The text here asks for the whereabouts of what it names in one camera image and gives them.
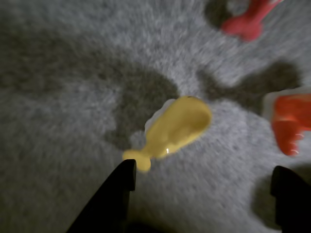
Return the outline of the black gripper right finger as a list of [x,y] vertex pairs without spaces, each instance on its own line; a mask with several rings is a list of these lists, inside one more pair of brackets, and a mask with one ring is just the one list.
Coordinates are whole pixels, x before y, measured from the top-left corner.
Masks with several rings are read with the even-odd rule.
[[292,170],[276,166],[271,178],[276,224],[283,233],[311,231],[311,186]]

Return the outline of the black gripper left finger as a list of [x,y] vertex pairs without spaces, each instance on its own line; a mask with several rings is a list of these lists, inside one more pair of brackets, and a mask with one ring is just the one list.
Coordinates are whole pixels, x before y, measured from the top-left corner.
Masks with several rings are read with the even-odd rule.
[[69,227],[69,233],[123,233],[130,192],[136,187],[136,161],[121,162]]

